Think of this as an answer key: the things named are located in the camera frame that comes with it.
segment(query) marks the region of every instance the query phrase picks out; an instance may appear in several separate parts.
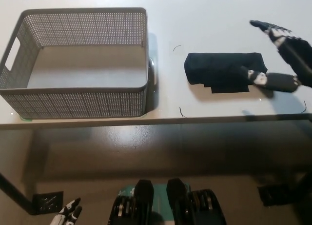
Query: table leg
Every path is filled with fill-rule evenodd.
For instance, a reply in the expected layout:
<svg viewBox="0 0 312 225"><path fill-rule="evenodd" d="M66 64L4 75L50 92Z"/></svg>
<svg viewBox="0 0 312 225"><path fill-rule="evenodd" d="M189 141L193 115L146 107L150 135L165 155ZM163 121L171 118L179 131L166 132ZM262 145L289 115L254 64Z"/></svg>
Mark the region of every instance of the table leg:
<svg viewBox="0 0 312 225"><path fill-rule="evenodd" d="M35 194L30 201L2 174L0 189L30 215L57 213L63 206L63 192Z"/></svg>

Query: black cloth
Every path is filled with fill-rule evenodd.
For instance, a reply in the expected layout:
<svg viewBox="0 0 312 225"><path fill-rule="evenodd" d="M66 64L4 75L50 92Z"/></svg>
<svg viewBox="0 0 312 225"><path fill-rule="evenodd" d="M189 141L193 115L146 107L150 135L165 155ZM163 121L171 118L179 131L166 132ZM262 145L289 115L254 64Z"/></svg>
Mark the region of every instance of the black cloth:
<svg viewBox="0 0 312 225"><path fill-rule="evenodd" d="M202 83L205 87L253 84L241 75L242 66L268 71L260 53L189 53L184 63L189 83Z"/></svg>

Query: robotic hand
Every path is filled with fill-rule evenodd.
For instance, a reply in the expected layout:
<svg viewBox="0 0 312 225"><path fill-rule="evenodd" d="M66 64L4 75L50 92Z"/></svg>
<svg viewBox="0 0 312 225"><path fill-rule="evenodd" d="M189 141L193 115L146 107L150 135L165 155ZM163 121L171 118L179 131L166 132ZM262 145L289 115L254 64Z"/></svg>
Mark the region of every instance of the robotic hand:
<svg viewBox="0 0 312 225"><path fill-rule="evenodd" d="M50 225L74 225L77 221L82 207L78 206L80 198L68 203L52 220Z"/></svg>
<svg viewBox="0 0 312 225"><path fill-rule="evenodd" d="M271 90L294 92L298 86L312 87L312 47L292 31L267 22L251 20L250 24L267 34L277 47L279 54L289 64L296 76L279 73L259 73L245 71L245 75L254 84Z"/></svg>

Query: robot finger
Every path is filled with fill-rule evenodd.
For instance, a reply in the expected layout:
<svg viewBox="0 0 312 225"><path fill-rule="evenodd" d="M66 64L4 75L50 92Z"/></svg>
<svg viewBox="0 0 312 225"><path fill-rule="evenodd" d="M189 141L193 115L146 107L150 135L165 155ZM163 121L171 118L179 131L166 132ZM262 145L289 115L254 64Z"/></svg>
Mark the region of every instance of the robot finger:
<svg viewBox="0 0 312 225"><path fill-rule="evenodd" d="M77 221L80 213L82 211L82 207L78 206L74 212L68 217L68 220L66 221L65 225L74 225Z"/></svg>

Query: table surface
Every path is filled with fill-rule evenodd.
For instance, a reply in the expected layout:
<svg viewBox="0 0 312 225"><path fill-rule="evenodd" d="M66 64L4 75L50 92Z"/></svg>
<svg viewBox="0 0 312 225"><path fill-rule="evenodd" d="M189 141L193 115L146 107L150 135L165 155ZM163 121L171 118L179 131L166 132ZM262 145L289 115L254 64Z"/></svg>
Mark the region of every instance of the table surface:
<svg viewBox="0 0 312 225"><path fill-rule="evenodd" d="M240 122L305 119L312 111L312 89L295 93L212 94L189 85L184 61L189 52L262 54L270 72L293 74L275 46L249 20L272 22L312 42L311 0L0 0L0 55L21 12L36 8L144 7L149 21L149 54L155 63L149 112L139 118L23 121L0 98L0 128Z"/></svg>

